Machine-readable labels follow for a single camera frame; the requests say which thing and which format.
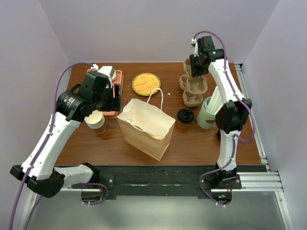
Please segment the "aluminium rail frame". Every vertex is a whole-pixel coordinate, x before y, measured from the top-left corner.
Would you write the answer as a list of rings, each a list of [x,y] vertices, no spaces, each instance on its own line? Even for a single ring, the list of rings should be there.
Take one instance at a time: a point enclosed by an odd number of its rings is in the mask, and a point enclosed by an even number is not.
[[[60,164],[89,161],[100,165],[214,166],[219,153],[217,128],[203,129],[196,122],[186,129],[174,126],[171,143],[160,161],[125,142],[118,121],[108,120],[104,134],[82,125],[69,141]],[[30,230],[290,230],[280,175],[270,172],[257,141],[242,144],[239,155],[258,160],[266,172],[243,174],[243,187],[232,191],[226,207],[209,198],[191,196],[118,196],[104,203],[83,204],[86,187],[63,188],[55,198],[39,200],[29,194],[19,229]]]

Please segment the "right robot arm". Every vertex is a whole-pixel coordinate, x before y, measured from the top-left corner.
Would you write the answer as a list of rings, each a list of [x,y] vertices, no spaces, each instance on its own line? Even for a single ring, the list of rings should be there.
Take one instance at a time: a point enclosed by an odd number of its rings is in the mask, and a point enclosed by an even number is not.
[[[195,51],[190,55],[192,76],[209,73],[221,96],[222,107],[215,116],[220,131],[220,154],[211,184],[225,188],[236,179],[236,150],[239,136],[246,123],[252,102],[244,98],[229,70],[223,49]]]

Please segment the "small patterned dish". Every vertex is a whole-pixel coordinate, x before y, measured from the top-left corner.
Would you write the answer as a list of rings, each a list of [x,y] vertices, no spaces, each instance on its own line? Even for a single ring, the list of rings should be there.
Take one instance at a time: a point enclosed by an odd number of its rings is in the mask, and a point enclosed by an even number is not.
[[[112,75],[112,81],[114,81],[117,78],[117,71],[114,70],[113,75]]]

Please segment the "green straw holder cup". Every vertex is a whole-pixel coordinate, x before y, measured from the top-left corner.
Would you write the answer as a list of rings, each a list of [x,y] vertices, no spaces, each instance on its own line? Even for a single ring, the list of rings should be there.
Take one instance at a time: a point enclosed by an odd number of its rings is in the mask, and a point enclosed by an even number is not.
[[[213,106],[212,98],[206,98],[200,108],[197,116],[197,123],[201,128],[211,129],[215,125],[215,117],[220,109],[220,106]]]

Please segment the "brown paper bag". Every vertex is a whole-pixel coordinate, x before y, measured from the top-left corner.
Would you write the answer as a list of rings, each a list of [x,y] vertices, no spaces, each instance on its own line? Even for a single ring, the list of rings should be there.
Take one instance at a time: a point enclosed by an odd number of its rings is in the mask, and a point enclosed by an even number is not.
[[[157,161],[170,144],[176,121],[163,112],[163,102],[163,94],[160,107],[151,105],[149,99],[131,99],[117,116],[125,141]]]

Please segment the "yellow woven coaster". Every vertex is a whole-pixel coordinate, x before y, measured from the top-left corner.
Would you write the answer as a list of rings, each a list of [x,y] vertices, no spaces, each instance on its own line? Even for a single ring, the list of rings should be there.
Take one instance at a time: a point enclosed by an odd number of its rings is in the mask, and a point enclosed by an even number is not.
[[[141,73],[132,80],[132,89],[141,96],[149,96],[161,87],[160,79],[152,73]]]

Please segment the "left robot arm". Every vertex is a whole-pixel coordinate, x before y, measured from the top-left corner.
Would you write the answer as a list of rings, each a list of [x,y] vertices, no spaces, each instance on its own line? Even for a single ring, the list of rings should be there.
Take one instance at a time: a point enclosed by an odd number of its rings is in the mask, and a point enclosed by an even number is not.
[[[55,196],[63,187],[85,184],[94,188],[99,184],[100,171],[89,163],[74,167],[55,167],[59,154],[72,133],[93,111],[120,111],[120,85],[112,83],[116,70],[103,66],[99,70],[87,72],[83,82],[65,91],[57,99],[56,113],[44,132],[48,137],[41,138],[27,160],[21,165],[12,166],[10,173],[24,181],[27,187],[43,197]]]

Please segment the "pink rectangular tray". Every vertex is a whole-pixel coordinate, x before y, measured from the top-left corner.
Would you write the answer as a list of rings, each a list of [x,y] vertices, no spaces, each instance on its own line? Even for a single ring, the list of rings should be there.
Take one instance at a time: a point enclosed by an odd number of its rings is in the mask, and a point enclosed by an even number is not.
[[[114,84],[118,83],[121,86],[121,94],[122,94],[122,86],[123,86],[123,80],[124,80],[124,75],[121,70],[116,70],[117,71],[117,78],[112,81],[113,85],[113,97],[115,96],[114,93]],[[104,118],[106,120],[113,120],[116,119],[119,114],[119,111],[111,111],[111,112],[103,112]]]

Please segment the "single cardboard cup carrier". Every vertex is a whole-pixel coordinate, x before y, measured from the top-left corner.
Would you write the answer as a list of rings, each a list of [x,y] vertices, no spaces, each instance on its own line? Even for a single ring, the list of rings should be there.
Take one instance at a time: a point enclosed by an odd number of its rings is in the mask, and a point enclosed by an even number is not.
[[[208,90],[207,81],[203,76],[192,76],[189,58],[184,60],[183,67],[185,73],[188,75],[186,80],[186,90],[191,94],[205,94]]]

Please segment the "stack of black lids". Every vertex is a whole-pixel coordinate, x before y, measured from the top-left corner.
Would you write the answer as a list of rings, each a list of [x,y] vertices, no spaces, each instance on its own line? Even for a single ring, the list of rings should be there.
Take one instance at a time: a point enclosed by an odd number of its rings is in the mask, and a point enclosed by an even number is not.
[[[221,132],[220,132],[220,130],[218,130],[218,132],[217,132],[217,137],[218,137],[219,141],[221,141]]]

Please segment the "black coffee cup lid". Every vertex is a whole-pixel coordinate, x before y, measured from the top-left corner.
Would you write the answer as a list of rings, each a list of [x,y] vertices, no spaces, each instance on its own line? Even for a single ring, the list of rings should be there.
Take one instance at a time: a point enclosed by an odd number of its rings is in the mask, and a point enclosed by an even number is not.
[[[188,108],[180,109],[177,113],[177,120],[185,125],[188,125],[194,120],[194,112]]]

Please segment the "stack of paper cups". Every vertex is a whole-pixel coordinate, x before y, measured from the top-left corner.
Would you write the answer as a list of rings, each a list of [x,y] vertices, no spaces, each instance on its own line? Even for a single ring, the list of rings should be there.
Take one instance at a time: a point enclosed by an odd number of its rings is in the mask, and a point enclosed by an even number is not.
[[[97,134],[102,134],[106,130],[105,118],[101,111],[95,110],[85,117],[86,124]]]

